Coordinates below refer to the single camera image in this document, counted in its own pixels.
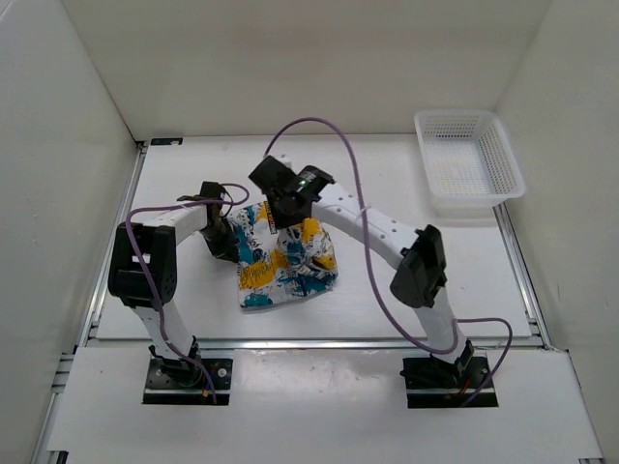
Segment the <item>patterned white shorts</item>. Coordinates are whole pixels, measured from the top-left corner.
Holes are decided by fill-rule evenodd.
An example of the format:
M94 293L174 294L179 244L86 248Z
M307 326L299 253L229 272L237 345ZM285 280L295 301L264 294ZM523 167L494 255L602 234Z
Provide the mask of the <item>patterned white shorts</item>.
M313 218L278 229L266 201L232 212L240 307L263 310L330 290L339 276L334 244Z

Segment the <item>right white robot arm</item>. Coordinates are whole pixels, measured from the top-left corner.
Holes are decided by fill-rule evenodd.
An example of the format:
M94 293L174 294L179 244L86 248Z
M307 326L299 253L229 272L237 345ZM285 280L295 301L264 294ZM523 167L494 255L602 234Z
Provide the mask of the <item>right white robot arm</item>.
M424 387L451 389L470 371L474 349L457 326L449 303L446 257L440 231L415 229L372 209L315 166L294 172L283 157L266 157L249 175L265 194L275 226L316 218L362 243L389 264L392 295L413 308L425 331L427 365L415 375Z

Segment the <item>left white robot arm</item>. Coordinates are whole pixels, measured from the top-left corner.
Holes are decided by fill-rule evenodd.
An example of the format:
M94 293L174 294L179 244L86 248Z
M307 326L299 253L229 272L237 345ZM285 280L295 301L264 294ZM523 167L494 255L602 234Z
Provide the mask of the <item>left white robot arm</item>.
M200 234L212 256L239 261L234 229L221 208L233 206L230 184L204 182L197 195L185 195L169 207L132 210L115 233L108 292L141 320L162 373L184 388L213 390L196 338L174 303L178 284L177 246Z

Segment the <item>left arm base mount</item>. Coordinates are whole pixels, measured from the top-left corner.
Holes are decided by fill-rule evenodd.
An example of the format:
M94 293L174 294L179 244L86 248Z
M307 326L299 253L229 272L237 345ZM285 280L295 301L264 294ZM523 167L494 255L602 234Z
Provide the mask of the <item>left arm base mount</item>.
M165 360L149 347L150 360L142 403L146 405L227 406L230 400L233 360L201 358L215 393L201 369L183 360Z

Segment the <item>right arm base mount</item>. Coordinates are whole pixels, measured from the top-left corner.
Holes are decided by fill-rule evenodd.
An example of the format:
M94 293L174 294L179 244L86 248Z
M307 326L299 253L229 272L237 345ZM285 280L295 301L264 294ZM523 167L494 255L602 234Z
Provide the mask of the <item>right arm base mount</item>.
M408 409L496 408L499 406L486 356L475 355L460 374L440 370L432 357L402 360Z

